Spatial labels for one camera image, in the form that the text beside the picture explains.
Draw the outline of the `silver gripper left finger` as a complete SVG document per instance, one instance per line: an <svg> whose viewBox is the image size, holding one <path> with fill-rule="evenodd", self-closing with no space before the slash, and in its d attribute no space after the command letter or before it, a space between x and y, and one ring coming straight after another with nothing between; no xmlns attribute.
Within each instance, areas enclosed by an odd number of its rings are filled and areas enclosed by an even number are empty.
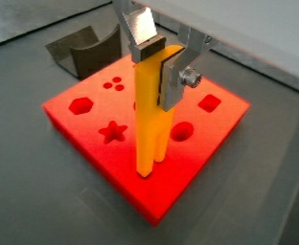
<svg viewBox="0 0 299 245"><path fill-rule="evenodd" d="M158 53L166 44L166 38L159 35L153 11L133 0L112 0L118 19L130 39L130 49L134 63Z"/></svg>

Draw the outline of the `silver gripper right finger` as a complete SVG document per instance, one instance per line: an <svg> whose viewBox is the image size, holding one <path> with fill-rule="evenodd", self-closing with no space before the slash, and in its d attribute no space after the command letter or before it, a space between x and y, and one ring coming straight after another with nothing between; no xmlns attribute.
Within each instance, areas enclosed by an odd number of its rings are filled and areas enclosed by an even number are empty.
<svg viewBox="0 0 299 245"><path fill-rule="evenodd" d="M186 47L163 63L159 105L165 111L183 99L185 88L201 84L202 74L191 64L218 44L214 37L186 25L179 28L178 39Z"/></svg>

